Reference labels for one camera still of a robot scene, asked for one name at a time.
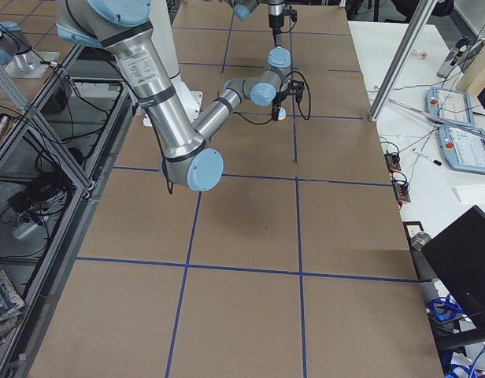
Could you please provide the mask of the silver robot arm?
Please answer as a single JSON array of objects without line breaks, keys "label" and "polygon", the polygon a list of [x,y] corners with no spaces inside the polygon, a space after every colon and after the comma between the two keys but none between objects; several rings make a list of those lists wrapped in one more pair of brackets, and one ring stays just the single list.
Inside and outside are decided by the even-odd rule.
[{"label": "silver robot arm", "polygon": [[171,19],[164,1],[58,1],[57,33],[71,43],[102,48],[116,59],[161,147],[162,172],[171,183],[208,191],[224,171],[209,138],[244,101],[269,106],[286,91],[291,54],[275,46],[256,77],[233,79],[197,118],[180,100]]},{"label": "silver robot arm", "polygon": [[282,46],[281,28],[284,26],[285,1],[227,0],[226,3],[229,4],[234,15],[241,21],[247,20],[260,4],[266,4],[268,7],[268,25],[272,29],[274,46]]}]

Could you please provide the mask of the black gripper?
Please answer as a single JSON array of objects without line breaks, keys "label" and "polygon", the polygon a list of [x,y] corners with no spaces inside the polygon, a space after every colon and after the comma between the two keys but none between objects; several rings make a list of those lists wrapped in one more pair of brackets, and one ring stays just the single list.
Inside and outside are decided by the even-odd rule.
[{"label": "black gripper", "polygon": [[283,38],[282,38],[282,33],[280,29],[284,26],[284,15],[269,14],[268,24],[269,24],[269,27],[272,29],[273,43],[276,44],[276,46],[282,46]]},{"label": "black gripper", "polygon": [[279,92],[276,94],[275,98],[272,101],[272,120],[278,121],[279,120],[279,109],[281,108],[281,104],[285,99],[285,93]]}]

